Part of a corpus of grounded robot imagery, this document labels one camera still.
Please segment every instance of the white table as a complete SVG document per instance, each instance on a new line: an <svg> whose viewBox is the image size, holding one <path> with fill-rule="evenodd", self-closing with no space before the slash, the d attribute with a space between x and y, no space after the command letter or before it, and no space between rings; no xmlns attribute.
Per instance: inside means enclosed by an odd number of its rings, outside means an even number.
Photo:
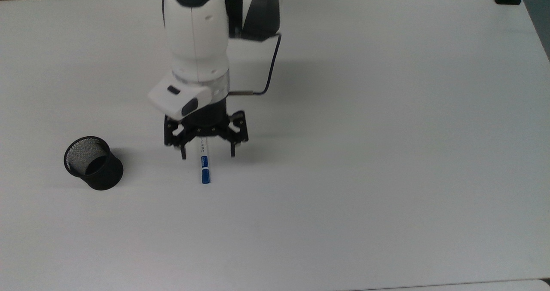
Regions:
<svg viewBox="0 0 550 291"><path fill-rule="evenodd" d="M340 291L550 276L550 64L524 5L283 0L212 184L165 148L161 0L0 2L0 289ZM275 41L232 41L232 89ZM64 169L104 138L124 177Z"/></svg>

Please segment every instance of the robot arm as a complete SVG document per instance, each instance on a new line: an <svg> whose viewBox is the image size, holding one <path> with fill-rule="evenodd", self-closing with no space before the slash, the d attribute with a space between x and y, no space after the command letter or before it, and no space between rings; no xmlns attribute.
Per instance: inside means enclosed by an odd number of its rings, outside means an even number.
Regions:
<svg viewBox="0 0 550 291"><path fill-rule="evenodd" d="M279 30L280 0L163 0L171 71L149 93L165 113L165 144L218 135L234 146L248 140L244 112L226 113L229 38L263 41ZM239 132L228 127L233 123ZM179 125L184 130L173 135Z"/></svg>
<svg viewBox="0 0 550 291"><path fill-rule="evenodd" d="M225 0L164 0L163 15L171 71L149 99L181 120L229 93L228 16Z"/></svg>

